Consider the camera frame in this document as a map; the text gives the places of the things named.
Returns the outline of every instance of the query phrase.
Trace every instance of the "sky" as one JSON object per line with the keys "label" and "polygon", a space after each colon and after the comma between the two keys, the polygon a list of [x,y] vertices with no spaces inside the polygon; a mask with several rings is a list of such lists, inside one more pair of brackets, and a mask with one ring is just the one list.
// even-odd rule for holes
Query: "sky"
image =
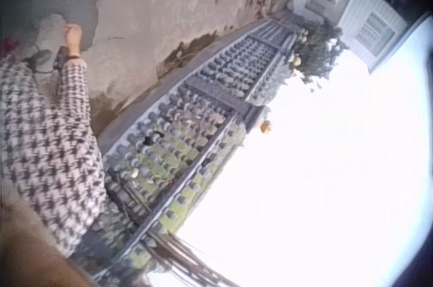
{"label": "sky", "polygon": [[433,218],[429,22],[372,75],[345,51],[322,89],[287,80],[177,235],[240,286],[391,285]]}

